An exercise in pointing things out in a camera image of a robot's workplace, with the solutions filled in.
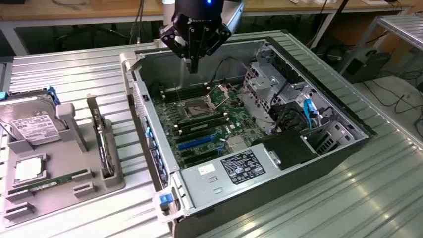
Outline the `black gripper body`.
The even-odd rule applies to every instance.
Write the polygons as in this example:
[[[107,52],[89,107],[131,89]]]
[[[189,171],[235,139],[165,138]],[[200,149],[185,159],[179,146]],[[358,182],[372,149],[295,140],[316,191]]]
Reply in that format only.
[[[213,31],[221,25],[223,0],[176,0],[173,26],[179,32],[188,32],[191,25]]]

